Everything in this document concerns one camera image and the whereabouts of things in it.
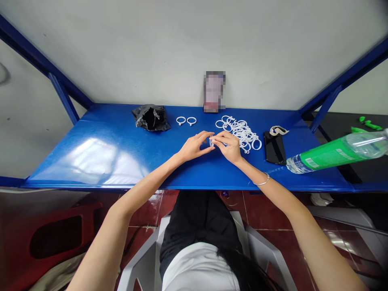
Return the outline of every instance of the silver bracelet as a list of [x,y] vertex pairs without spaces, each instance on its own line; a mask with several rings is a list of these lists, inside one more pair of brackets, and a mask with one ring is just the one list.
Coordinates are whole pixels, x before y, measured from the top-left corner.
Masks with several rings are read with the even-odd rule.
[[252,183],[257,185],[257,186],[261,186],[261,185],[267,184],[267,182],[271,179],[271,177],[268,175],[268,173],[266,173],[266,172],[263,172],[263,173],[267,175],[267,180],[264,183],[256,184],[253,181],[252,181]]

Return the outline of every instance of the plastic water bottle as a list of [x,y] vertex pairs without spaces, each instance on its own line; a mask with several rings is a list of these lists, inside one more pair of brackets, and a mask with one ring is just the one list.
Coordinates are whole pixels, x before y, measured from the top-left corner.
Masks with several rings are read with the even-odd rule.
[[379,158],[388,152],[388,129],[352,133],[287,159],[295,174]]

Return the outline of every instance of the black pants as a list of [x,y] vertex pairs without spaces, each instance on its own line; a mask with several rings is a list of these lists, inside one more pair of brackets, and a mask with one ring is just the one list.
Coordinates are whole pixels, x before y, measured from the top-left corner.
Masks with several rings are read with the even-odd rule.
[[233,217],[215,191],[181,191],[160,250],[160,275],[185,247],[205,242],[243,253]]

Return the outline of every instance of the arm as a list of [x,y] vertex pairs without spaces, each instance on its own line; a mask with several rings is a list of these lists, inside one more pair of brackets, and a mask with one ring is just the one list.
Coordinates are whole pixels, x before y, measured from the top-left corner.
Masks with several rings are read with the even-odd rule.
[[[237,137],[224,131],[211,137],[224,156],[255,184],[264,183],[267,175],[249,164],[240,153]],[[320,291],[368,290],[328,240],[309,210],[286,188],[273,179],[260,190],[287,216],[294,229],[299,246]]]
[[214,147],[199,150],[202,142],[206,143],[206,138],[213,134],[203,131],[189,138],[178,153],[144,177],[112,205],[69,284],[68,291],[114,289],[132,214],[155,193],[177,167],[213,150]]

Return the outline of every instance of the pile of white rings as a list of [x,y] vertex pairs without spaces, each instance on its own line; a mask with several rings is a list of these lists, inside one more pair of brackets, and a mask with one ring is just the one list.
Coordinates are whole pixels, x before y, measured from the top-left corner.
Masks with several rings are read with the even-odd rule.
[[[215,126],[223,130],[231,132],[234,136],[240,139],[240,148],[244,150],[244,153],[249,154],[251,149],[261,149],[261,140],[256,133],[253,133],[249,128],[248,123],[245,120],[236,121],[232,116],[224,115],[221,120],[215,123]],[[258,148],[254,148],[255,141],[260,143]]]

